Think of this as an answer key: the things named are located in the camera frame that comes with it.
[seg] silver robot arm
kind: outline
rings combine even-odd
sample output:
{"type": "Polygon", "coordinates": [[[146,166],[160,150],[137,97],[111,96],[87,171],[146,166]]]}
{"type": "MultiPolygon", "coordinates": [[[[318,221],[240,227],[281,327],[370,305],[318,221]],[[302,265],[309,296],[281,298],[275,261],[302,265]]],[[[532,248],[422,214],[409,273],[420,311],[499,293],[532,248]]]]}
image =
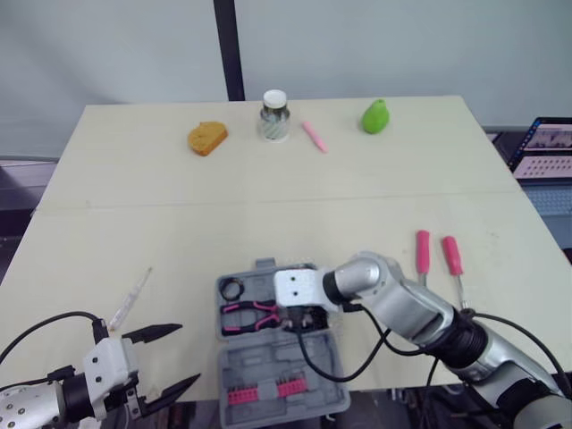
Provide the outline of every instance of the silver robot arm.
{"type": "Polygon", "coordinates": [[[275,275],[279,306],[320,305],[333,311],[361,299],[382,324],[439,358],[514,418],[516,428],[572,426],[572,401],[546,370],[495,331],[407,280],[396,261],[362,252],[333,271],[304,271],[275,275]]]}
{"type": "Polygon", "coordinates": [[[199,374],[165,389],[159,399],[147,403],[137,394],[139,367],[133,343],[154,341],[179,328],[180,324],[151,325],[121,338],[97,339],[83,358],[83,373],[75,374],[73,367],[67,366],[52,373],[62,376],[51,379],[49,375],[51,381],[47,383],[4,388],[0,392],[0,427],[59,428],[89,416],[103,420],[108,411],[118,407],[126,407],[129,418],[137,419],[173,404],[199,374]]]}

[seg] gray plastic toolbox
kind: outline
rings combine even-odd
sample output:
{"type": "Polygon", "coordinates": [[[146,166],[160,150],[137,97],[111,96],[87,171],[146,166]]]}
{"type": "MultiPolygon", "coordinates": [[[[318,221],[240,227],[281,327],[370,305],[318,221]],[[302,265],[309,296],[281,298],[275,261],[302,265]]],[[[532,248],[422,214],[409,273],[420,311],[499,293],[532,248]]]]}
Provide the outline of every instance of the gray plastic toolbox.
{"type": "MultiPolygon", "coordinates": [[[[255,271],[225,275],[217,281],[217,336],[229,342],[219,353],[218,359],[220,416],[224,428],[247,429],[275,425],[340,413],[349,407],[346,385],[331,382],[316,374],[304,360],[294,333],[276,327],[238,335],[223,335],[223,327],[253,324],[265,315],[258,310],[222,314],[221,306],[241,301],[275,299],[274,273],[296,268],[315,269],[313,265],[277,267],[272,258],[259,259],[255,271]],[[227,301],[219,292],[220,285],[229,279],[239,279],[244,286],[244,292],[238,300],[227,301]],[[283,388],[291,386],[292,381],[303,382],[304,391],[286,396],[283,388]],[[232,396],[229,394],[236,392],[240,395],[255,392],[257,398],[231,405],[229,400],[232,396]]],[[[238,284],[232,286],[238,290],[238,284]]],[[[338,350],[329,329],[306,332],[303,338],[308,354],[316,365],[329,374],[342,374],[338,350]]]]}

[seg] green pear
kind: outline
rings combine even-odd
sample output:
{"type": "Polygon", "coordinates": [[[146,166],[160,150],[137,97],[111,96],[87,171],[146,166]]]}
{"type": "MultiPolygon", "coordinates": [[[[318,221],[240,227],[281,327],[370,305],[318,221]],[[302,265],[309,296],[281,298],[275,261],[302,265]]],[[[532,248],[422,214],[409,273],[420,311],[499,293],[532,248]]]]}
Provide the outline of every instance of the green pear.
{"type": "Polygon", "coordinates": [[[365,132],[377,134],[385,128],[389,121],[390,112],[385,106],[385,101],[380,98],[375,100],[366,110],[364,117],[361,118],[361,125],[364,127],[365,132]]]}

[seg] white table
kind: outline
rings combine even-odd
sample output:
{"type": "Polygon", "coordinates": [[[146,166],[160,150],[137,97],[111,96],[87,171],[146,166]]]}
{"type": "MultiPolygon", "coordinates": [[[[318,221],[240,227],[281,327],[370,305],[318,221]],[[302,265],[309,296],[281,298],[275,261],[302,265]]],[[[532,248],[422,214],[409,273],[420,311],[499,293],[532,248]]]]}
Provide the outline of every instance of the white table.
{"type": "MultiPolygon", "coordinates": [[[[525,325],[569,370],[568,261],[462,100],[389,98],[390,126],[378,136],[357,130],[369,102],[291,102],[292,136],[282,145],[257,139],[252,103],[89,107],[0,286],[0,344],[63,311],[108,319],[152,265],[122,332],[166,322],[184,328],[137,346],[141,393],[200,372],[182,398],[213,399],[219,275],[251,269],[259,257],[335,266],[371,249],[415,278],[415,230],[425,228],[432,290],[457,302],[438,241],[453,234],[471,304],[525,325]],[[298,130],[302,118],[322,134],[328,155],[298,130]],[[230,137],[209,157],[194,156],[186,134],[210,119],[225,122],[230,137]]],[[[373,347],[374,329],[362,315],[332,324],[348,373],[373,347]]],[[[548,367],[518,333],[498,331],[548,367]]],[[[80,367],[90,347],[87,323],[54,324],[14,350],[0,385],[80,367]]],[[[349,387],[420,385],[429,365],[429,357],[382,349],[349,387]]],[[[439,367],[435,383],[454,381],[439,367]]]]}

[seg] black pole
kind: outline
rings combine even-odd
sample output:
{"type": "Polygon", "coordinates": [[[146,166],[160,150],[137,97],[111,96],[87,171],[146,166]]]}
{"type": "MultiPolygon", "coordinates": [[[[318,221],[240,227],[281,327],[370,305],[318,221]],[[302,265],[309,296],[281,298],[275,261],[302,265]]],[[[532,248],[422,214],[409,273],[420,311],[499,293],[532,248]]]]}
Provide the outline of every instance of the black pole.
{"type": "Polygon", "coordinates": [[[240,66],[239,33],[236,28],[234,0],[214,0],[214,16],[223,58],[224,80],[229,101],[244,101],[240,66]]]}

